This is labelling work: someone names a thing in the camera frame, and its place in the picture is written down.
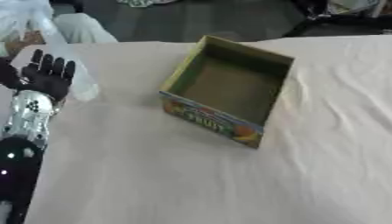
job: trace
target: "box inner bottom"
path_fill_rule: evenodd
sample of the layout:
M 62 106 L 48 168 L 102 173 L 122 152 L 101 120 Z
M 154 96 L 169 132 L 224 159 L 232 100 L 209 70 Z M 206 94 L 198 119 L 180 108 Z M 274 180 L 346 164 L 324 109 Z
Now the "box inner bottom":
M 182 96 L 248 122 L 264 125 L 283 79 L 222 59 L 205 57 Z

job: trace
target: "silver metal joint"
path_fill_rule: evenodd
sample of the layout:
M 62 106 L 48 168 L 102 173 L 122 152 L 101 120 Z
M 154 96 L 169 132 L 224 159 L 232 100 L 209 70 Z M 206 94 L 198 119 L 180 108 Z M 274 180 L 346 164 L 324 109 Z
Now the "silver metal joint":
M 3 126 L 2 138 L 21 137 L 44 150 L 49 137 L 47 125 L 55 110 L 58 109 L 46 94 L 31 90 L 16 93 L 10 118 Z

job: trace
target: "robotic hand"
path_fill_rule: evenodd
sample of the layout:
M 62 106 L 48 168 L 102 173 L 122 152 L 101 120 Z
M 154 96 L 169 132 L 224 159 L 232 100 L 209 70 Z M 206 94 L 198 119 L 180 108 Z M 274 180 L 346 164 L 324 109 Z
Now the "robotic hand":
M 0 60 L 0 84 L 14 90 L 7 123 L 0 130 L 0 224 L 25 220 L 47 146 L 47 124 L 64 104 L 75 63 L 37 50 L 17 69 Z

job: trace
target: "printed box side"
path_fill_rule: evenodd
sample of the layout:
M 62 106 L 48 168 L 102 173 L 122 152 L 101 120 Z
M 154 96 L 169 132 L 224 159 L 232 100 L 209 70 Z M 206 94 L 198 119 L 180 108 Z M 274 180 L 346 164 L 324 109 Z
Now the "printed box side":
M 263 128 L 253 123 L 236 119 L 223 112 L 169 93 L 161 92 L 161 98 L 164 111 L 168 114 L 196 123 L 251 148 L 258 148 L 260 144 Z

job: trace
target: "person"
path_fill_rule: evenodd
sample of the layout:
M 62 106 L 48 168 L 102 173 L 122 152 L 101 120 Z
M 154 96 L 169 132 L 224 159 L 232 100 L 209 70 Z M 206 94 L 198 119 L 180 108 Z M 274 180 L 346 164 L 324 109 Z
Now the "person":
M 96 19 L 84 13 L 59 15 L 53 22 L 69 44 L 117 42 Z M 0 41 L 3 41 L 0 42 L 0 57 L 9 59 L 13 59 L 27 46 L 45 43 L 39 31 L 27 31 L 23 40 L 18 35 L 12 35 Z

